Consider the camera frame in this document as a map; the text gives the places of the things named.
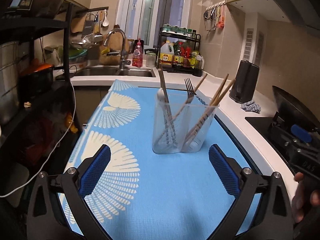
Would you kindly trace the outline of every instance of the stainless steel sink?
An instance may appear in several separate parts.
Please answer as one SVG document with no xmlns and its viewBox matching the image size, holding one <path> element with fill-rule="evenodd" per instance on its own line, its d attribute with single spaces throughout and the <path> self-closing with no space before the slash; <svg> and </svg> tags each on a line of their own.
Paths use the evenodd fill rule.
<svg viewBox="0 0 320 240">
<path fill-rule="evenodd" d="M 135 77 L 156 77 L 152 69 L 117 67 L 89 67 L 79 70 L 75 76 L 135 76 Z"/>
</svg>

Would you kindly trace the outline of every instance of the dish cloth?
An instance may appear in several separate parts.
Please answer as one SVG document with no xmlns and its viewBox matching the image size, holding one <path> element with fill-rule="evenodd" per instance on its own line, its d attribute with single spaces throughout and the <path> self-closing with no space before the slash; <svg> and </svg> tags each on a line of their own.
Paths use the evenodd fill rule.
<svg viewBox="0 0 320 240">
<path fill-rule="evenodd" d="M 243 109 L 246 112 L 255 112 L 258 114 L 261 111 L 261 107 L 258 104 L 256 104 L 253 100 L 242 104 L 241 109 Z"/>
</svg>

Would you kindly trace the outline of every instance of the blue tablecloth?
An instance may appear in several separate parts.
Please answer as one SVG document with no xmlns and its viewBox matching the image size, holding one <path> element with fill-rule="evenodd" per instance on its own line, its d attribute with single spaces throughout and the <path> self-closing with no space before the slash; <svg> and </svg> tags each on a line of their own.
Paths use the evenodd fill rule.
<svg viewBox="0 0 320 240">
<path fill-rule="evenodd" d="M 114 240 L 204 240 L 234 201 L 209 161 L 209 147 L 217 143 L 242 167 L 249 165 L 216 120 L 200 152 L 155 154 L 151 141 L 157 90 L 116 80 L 79 138 L 66 169 L 78 167 L 102 144 L 109 145 L 111 161 L 85 200 Z M 255 196 L 239 232 L 249 227 L 259 198 Z M 81 233 L 63 194 L 60 201 L 72 230 Z"/>
</svg>

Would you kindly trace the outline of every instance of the clear plastic cup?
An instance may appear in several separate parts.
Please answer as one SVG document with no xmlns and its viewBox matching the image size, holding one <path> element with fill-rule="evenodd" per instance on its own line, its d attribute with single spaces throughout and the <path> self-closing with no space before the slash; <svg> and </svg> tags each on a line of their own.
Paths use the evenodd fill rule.
<svg viewBox="0 0 320 240">
<path fill-rule="evenodd" d="M 203 105 L 196 97 L 186 105 L 186 95 L 181 94 L 168 94 L 168 97 L 170 104 L 156 96 L 153 151 L 157 154 L 198 152 L 219 106 Z"/>
</svg>

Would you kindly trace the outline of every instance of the kitchen counter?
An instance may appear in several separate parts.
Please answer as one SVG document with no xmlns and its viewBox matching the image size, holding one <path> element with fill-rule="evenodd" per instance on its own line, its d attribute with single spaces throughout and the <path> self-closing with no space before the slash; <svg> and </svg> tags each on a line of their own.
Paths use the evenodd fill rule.
<svg viewBox="0 0 320 240">
<path fill-rule="evenodd" d="M 160 78 L 156 68 L 153 68 L 156 77 L 134 77 L 134 76 L 76 76 L 71 78 L 73 86 L 111 86 L 114 80 L 128 81 L 139 87 L 160 87 Z M 185 89 L 185 78 L 190 78 L 192 84 L 196 86 L 201 80 L 190 74 L 178 74 L 164 72 L 166 86 L 168 89 Z M 204 101 L 212 97 L 222 79 L 208 74 L 204 80 L 197 95 Z M 241 143 L 243 148 L 248 152 L 252 160 L 264 175 L 270 175 L 274 171 L 279 171 L 283 176 L 289 198 L 294 197 L 297 182 L 293 180 L 293 174 L 283 162 L 278 153 L 271 145 L 250 125 L 245 117 L 271 117 L 277 111 L 276 105 L 270 99 L 255 91 L 253 99 L 261 106 L 261 113 L 245 112 L 240 108 L 240 104 L 225 96 L 217 110 L 217 116 L 232 132 L 232 134 Z"/>
</svg>

